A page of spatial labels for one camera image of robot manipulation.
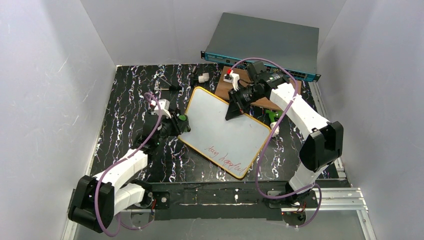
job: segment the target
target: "whiteboard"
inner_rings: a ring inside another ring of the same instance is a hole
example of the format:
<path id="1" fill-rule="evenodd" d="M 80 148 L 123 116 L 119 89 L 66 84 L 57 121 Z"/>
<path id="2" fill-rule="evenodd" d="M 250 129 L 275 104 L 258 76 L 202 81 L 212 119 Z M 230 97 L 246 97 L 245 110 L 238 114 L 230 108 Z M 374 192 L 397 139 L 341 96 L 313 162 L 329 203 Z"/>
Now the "whiteboard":
<path id="1" fill-rule="evenodd" d="M 227 102 L 196 87 L 185 111 L 191 131 L 178 138 L 233 177 L 242 179 L 271 129 L 248 114 L 226 121 L 227 109 Z"/>

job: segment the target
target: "green object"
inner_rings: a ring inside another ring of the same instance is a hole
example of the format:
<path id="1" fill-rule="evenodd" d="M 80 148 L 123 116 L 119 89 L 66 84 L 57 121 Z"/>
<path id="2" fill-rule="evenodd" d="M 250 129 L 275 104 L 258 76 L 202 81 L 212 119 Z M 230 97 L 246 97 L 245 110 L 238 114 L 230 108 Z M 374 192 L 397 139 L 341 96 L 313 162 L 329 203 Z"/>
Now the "green object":
<path id="1" fill-rule="evenodd" d="M 274 123 L 277 121 L 276 119 L 279 119 L 281 117 L 281 114 L 283 114 L 283 111 L 272 111 L 272 110 L 266 109 L 265 114 L 268 114 L 268 117 L 271 120 L 271 123 Z"/>
<path id="2" fill-rule="evenodd" d="M 187 116 L 186 116 L 186 115 L 179 115 L 179 116 L 178 116 L 178 118 L 179 118 L 181 121 L 187 121 Z"/>

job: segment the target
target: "white wall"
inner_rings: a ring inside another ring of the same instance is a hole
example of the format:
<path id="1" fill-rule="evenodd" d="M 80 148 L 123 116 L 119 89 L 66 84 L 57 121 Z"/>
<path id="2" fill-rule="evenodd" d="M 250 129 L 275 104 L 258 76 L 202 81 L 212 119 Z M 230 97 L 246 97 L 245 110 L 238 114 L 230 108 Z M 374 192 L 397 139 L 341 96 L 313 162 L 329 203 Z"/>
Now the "white wall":
<path id="1" fill-rule="evenodd" d="M 378 239 L 424 235 L 424 2 L 347 0 L 318 53 L 343 162 Z"/>
<path id="2" fill-rule="evenodd" d="M 319 28 L 346 0 L 81 0 L 116 65 L 202 63 L 223 12 Z"/>
<path id="3" fill-rule="evenodd" d="M 79 0 L 0 1 L 0 233 L 60 239 L 116 66 Z"/>

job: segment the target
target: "blue trim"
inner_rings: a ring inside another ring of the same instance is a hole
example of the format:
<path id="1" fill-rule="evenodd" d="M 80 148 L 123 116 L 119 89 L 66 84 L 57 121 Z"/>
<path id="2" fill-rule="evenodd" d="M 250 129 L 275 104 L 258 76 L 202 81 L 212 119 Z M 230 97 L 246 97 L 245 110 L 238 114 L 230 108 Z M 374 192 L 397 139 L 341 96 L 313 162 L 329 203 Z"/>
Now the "blue trim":
<path id="1" fill-rule="evenodd" d="M 209 53 L 209 52 L 205 52 L 204 59 L 207 60 L 207 61 L 216 62 L 216 63 L 222 63 L 222 64 L 230 65 L 230 66 L 232 66 L 235 62 L 238 62 L 238 61 L 241 60 L 239 58 L 235 58 L 235 57 L 231 57 L 231 56 L 226 56 L 226 55 L 221 55 L 221 54 Z M 279 69 L 277 67 L 275 67 L 274 65 L 272 65 L 272 64 L 269 64 L 269 63 L 265 63 L 264 62 L 264 65 L 271 72 L 274 72 L 275 69 L 277 69 L 279 71 Z M 240 68 L 240 69 L 244 69 L 246 66 L 239 65 L 237 67 Z M 289 69 L 289 68 L 286 68 L 286 70 L 287 71 L 296 72 L 299 76 L 294 76 L 294 78 L 297 79 L 297 80 L 300 80 L 300 81 L 313 82 L 314 81 L 314 78 L 316 76 L 316 74 L 314 74 L 314 73 L 308 73 L 308 72 L 299 71 L 299 70 L 293 70 L 293 69 Z"/>

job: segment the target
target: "cable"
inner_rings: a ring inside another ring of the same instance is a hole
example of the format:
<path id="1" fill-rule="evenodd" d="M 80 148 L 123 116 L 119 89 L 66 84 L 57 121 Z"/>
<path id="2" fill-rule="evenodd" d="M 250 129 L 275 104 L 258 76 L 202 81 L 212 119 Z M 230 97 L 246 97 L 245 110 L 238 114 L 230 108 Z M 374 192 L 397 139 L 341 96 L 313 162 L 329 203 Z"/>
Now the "cable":
<path id="1" fill-rule="evenodd" d="M 95 187 L 95 192 L 94 192 L 94 211 L 95 211 L 95 216 L 97 218 L 98 225 L 100 226 L 101 230 L 104 232 L 104 234 L 106 234 L 109 237 L 115 237 L 116 235 L 118 235 L 118 233 L 120 231 L 120 226 L 121 226 L 121 215 L 120 214 L 117 214 L 116 215 L 116 220 L 119 223 L 117 231 L 115 233 L 109 232 L 106 229 L 106 227 L 103 224 L 103 222 L 102 222 L 102 219 L 100 217 L 100 211 L 99 211 L 99 190 L 100 190 L 100 185 L 102 183 L 102 180 L 105 177 L 106 173 L 108 173 L 112 168 L 116 167 L 117 165 L 123 163 L 125 160 L 128 160 L 129 158 L 131 158 L 132 156 L 134 156 L 147 143 L 147 141 L 153 136 L 153 134 L 155 133 L 156 129 L 159 127 L 159 124 L 161 123 L 162 111 L 161 111 L 161 105 L 159 104 L 159 101 L 150 92 L 146 92 L 144 94 L 144 97 L 146 98 L 146 100 L 147 100 L 147 102 L 149 104 L 152 102 L 152 100 L 154 100 L 156 102 L 157 107 L 159 108 L 159 115 L 157 117 L 156 125 L 154 126 L 153 130 L 151 131 L 151 133 L 144 140 L 144 142 L 133 153 L 131 153 L 127 158 L 123 158 L 123 159 L 115 162 L 114 164 L 112 164 L 111 166 L 109 166 L 103 172 L 103 174 L 98 179 L 97 185 Z"/>
<path id="2" fill-rule="evenodd" d="M 290 107 L 292 106 L 293 102 L 295 101 L 295 97 L 297 95 L 297 89 L 298 89 L 298 81 L 287 70 L 285 70 L 282 66 L 276 64 L 273 61 L 270 61 L 268 59 L 261 58 L 261 57 L 248 57 L 248 58 L 242 59 L 242 60 L 236 62 L 230 69 L 228 69 L 228 72 L 227 73 L 230 74 L 230 72 L 237 65 L 243 63 L 244 61 L 248 61 L 248 60 L 258 60 L 258 61 L 263 61 L 263 62 L 270 63 L 270 64 L 274 65 L 275 67 L 279 68 L 283 73 L 285 73 L 286 75 L 288 75 L 288 77 L 291 80 L 293 80 L 293 82 L 294 82 L 293 98 L 287 104 L 287 106 L 285 107 L 284 111 L 282 112 L 280 118 L 278 119 L 278 121 L 276 122 L 275 126 L 272 128 L 271 132 L 269 133 L 268 138 L 267 138 L 265 144 L 262 147 L 262 151 L 260 152 L 259 159 L 257 160 L 257 166 L 256 166 L 256 171 L 255 171 L 255 176 L 254 176 L 254 183 L 256 185 L 256 190 L 258 191 L 258 193 L 260 195 L 262 195 L 262 197 L 267 198 L 267 199 L 284 199 L 284 198 L 290 197 L 292 195 L 295 195 L 295 194 L 297 194 L 297 193 L 299 193 L 299 192 L 301 192 L 303 190 L 311 189 L 314 186 L 317 186 L 318 187 L 318 190 L 319 190 L 319 193 L 320 193 L 320 196 L 321 196 L 321 188 L 316 183 L 313 183 L 313 184 L 310 184 L 310 185 L 306 185 L 306 186 L 304 186 L 302 188 L 299 188 L 299 189 L 297 189 L 297 190 L 295 190 L 293 192 L 290 192 L 290 193 L 287 193 L 287 194 L 284 194 L 284 195 L 281 195 L 281 196 L 268 196 L 268 195 L 266 195 L 265 193 L 263 193 L 261 191 L 261 189 L 259 187 L 259 182 L 258 182 L 258 175 L 259 175 L 259 169 L 260 169 L 260 166 L 261 166 L 261 163 L 262 163 L 262 159 L 264 158 L 264 154 L 265 154 L 265 151 L 264 150 L 267 149 L 268 144 L 270 143 L 271 138 L 272 138 L 274 132 L 277 130 L 277 128 L 279 127 L 279 125 L 280 125 L 281 121 L 283 120 L 284 116 L 287 114 L 287 111 L 289 111 Z M 311 219 L 308 220 L 308 221 L 306 221 L 304 224 L 300 225 L 299 227 L 304 227 L 307 224 L 309 224 L 311 222 L 311 220 L 315 218 L 315 215 L 317 215 L 318 209 L 320 209 L 320 206 L 321 206 L 321 198 L 319 198 L 318 207 L 316 208 L 316 211 L 313 214 L 313 216 L 311 217 Z"/>
<path id="3" fill-rule="evenodd" d="M 243 80 L 243 79 L 239 79 L 239 81 L 242 81 L 243 83 L 245 83 L 245 84 L 251 84 L 252 82 L 248 82 L 248 81 L 246 81 L 246 80 Z"/>
<path id="4" fill-rule="evenodd" d="M 294 211 L 294 213 L 295 214 L 303 213 L 305 208 L 306 208 L 306 201 L 303 203 L 303 207 L 302 207 L 302 205 L 299 204 L 299 207 L 297 208 L 296 211 Z"/>
<path id="5" fill-rule="evenodd" d="M 148 205 L 144 205 L 144 206 L 140 205 L 140 208 L 146 209 L 146 208 L 150 207 L 152 205 L 152 203 L 153 203 L 154 200 L 155 199 L 153 198 L 153 196 L 150 197 L 150 203 Z"/>
<path id="6" fill-rule="evenodd" d="M 155 216 L 154 215 L 152 215 L 152 219 L 151 219 L 151 221 L 149 221 L 146 225 L 144 225 L 144 226 L 135 226 L 134 227 L 134 223 L 133 223 L 133 220 L 131 219 L 131 216 L 129 217 L 129 219 L 130 219 L 130 221 L 131 221 L 131 224 L 133 225 L 133 226 L 128 226 L 128 225 L 126 225 L 125 223 L 123 223 L 122 221 L 120 222 L 120 224 L 122 225 L 122 227 L 124 227 L 124 228 L 126 228 L 126 229 L 128 229 L 128 230 L 142 230 L 142 229 L 145 229 L 147 226 L 149 226 L 151 223 L 153 223 L 153 221 L 155 220 Z"/>
<path id="7" fill-rule="evenodd" d="M 318 210 L 320 210 L 320 207 L 321 207 L 321 201 L 323 200 L 323 198 L 322 198 L 322 196 L 323 196 L 323 194 L 322 194 L 322 192 L 321 192 L 321 187 L 320 187 L 320 185 L 318 185 L 317 183 L 315 183 L 315 185 L 314 185 L 317 189 L 318 189 L 318 192 L 319 192 L 319 201 L 318 201 L 318 206 L 316 207 L 316 210 L 315 210 L 315 212 L 313 213 L 313 215 L 307 220 L 307 221 L 305 221 L 304 222 L 304 224 L 302 224 L 302 225 L 299 225 L 299 226 L 294 226 L 294 227 L 296 227 L 296 228 L 301 228 L 301 227 L 304 227 L 304 226 L 306 226 L 306 225 L 308 225 L 310 222 L 312 222 L 312 220 L 314 220 L 314 218 L 315 218 L 315 216 L 317 215 L 317 213 L 318 213 Z"/>

